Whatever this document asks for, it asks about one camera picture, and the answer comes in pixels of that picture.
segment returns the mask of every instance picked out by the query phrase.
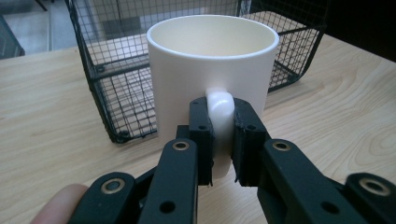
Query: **mug handle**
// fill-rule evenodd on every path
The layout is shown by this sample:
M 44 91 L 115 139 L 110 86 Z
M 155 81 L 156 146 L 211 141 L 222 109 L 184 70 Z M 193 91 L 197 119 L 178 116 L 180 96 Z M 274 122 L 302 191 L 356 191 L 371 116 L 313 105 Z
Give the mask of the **mug handle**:
M 207 113 L 212 122 L 213 142 L 212 176 L 219 179 L 227 175 L 233 149 L 233 96 L 223 88 L 206 89 Z

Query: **mug rim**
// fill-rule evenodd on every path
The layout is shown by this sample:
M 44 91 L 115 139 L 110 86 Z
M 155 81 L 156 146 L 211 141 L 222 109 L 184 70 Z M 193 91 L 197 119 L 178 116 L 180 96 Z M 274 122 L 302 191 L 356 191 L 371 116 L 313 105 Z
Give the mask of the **mug rim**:
M 228 55 L 228 56 L 209 56 L 209 55 L 197 55 L 197 54 L 190 54 L 190 53 L 184 53 L 184 52 L 179 52 L 176 50 L 172 50 L 172 49 L 168 49 L 163 47 L 162 45 L 158 44 L 157 42 L 155 42 L 152 39 L 151 33 L 153 32 L 153 30 L 162 25 L 163 23 L 166 22 L 170 22 L 170 21 L 174 21 L 174 20 L 183 20 L 184 18 L 188 18 L 188 17 L 217 17 L 217 18 L 231 18 L 233 20 L 241 20 L 241 21 L 248 21 L 248 22 L 252 22 L 252 23 L 256 23 L 262 27 L 264 27 L 265 29 L 269 30 L 273 36 L 274 36 L 274 41 L 271 45 L 269 45 L 268 47 L 264 48 L 264 49 L 260 49 L 257 50 L 255 52 L 251 52 L 251 53 L 246 53 L 246 54 L 240 54 L 240 55 Z M 225 15 L 191 15 L 191 16 L 181 16 L 181 17 L 175 17 L 169 20 L 165 20 L 165 21 L 160 21 L 156 24 L 154 24 L 153 26 L 151 26 L 148 31 L 147 31 L 147 35 L 146 38 L 148 40 L 148 43 L 150 45 L 152 45 L 153 47 L 160 49 L 166 53 L 172 54 L 172 55 L 176 55 L 176 56 L 180 56 L 183 58 L 192 58 L 192 59 L 201 59 L 201 60 L 233 60 L 233 59 L 242 59 L 242 58 L 250 58 L 250 57 L 255 57 L 258 55 L 262 55 L 265 54 L 269 51 L 272 51 L 273 49 L 275 49 L 279 43 L 279 35 L 277 34 L 277 32 L 272 29 L 271 27 L 269 27 L 268 25 L 258 22 L 258 21 L 253 21 L 250 19 L 246 19 L 246 18 L 242 18 L 242 17 L 235 17 L 235 16 L 225 16 Z

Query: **screw hole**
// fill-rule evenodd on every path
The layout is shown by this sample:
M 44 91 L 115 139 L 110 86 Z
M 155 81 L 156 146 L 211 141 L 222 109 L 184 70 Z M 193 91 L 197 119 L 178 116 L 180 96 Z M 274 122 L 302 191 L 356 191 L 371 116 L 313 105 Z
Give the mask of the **screw hole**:
M 122 190 L 125 186 L 125 181 L 120 178 L 113 178 L 107 180 L 101 187 L 104 194 L 113 194 Z
M 321 207 L 328 213 L 331 214 L 339 214 L 340 213 L 340 209 L 338 209 L 337 206 L 335 206 L 333 203 L 329 203 L 329 202 L 323 202 L 321 204 Z
M 186 150 L 189 146 L 190 145 L 186 142 L 176 142 L 172 145 L 172 148 L 175 150 Z
M 288 151 L 290 150 L 290 146 L 283 142 L 274 142 L 273 147 L 280 151 Z
M 160 205 L 160 211 L 165 214 L 175 211 L 176 205 L 173 202 L 164 202 Z
M 382 184 L 381 182 L 371 179 L 371 178 L 362 178 L 359 181 L 359 184 L 366 189 L 367 191 L 379 195 L 379 196 L 389 196 L 390 189 Z

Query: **wire mesh basket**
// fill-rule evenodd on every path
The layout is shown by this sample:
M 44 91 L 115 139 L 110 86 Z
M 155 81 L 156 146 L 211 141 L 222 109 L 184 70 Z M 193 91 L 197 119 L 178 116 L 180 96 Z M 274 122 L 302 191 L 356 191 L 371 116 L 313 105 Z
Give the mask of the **wire mesh basket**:
M 111 141 L 156 132 L 146 32 L 174 17 L 218 14 L 279 34 L 269 91 L 299 80 L 324 34 L 330 0 L 65 0 L 92 96 Z

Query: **wood grain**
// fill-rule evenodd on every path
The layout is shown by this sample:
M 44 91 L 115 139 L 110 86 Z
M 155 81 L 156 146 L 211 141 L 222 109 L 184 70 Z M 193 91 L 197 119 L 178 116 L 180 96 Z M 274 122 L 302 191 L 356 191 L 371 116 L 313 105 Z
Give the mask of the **wood grain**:
M 369 172 L 396 183 L 395 86 L 395 63 L 325 36 L 307 74 L 268 95 L 262 120 L 337 181 Z M 0 61 L 0 127 L 1 223 L 29 223 L 65 185 L 139 176 L 161 155 L 155 134 L 110 142 L 77 49 Z M 233 180 L 199 188 L 199 223 L 265 223 L 256 189 Z

